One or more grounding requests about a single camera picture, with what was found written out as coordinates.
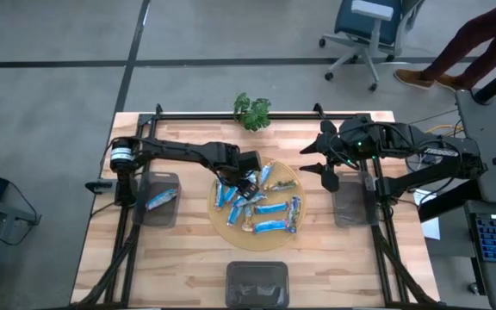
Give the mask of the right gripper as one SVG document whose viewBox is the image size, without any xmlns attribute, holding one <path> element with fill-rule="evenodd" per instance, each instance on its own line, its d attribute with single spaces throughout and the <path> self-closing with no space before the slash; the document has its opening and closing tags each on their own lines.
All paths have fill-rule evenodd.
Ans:
<svg viewBox="0 0 496 310">
<path fill-rule="evenodd" d="M 326 164 L 321 163 L 301 166 L 300 171 L 311 172 L 322 175 L 321 183 L 330 192 L 338 190 L 338 176 L 335 173 L 335 162 L 331 151 L 331 142 L 337 133 L 335 125 L 331 121 L 320 123 L 322 137 L 318 137 L 312 144 L 300 151 L 300 154 L 320 153 L 326 158 Z"/>
</svg>

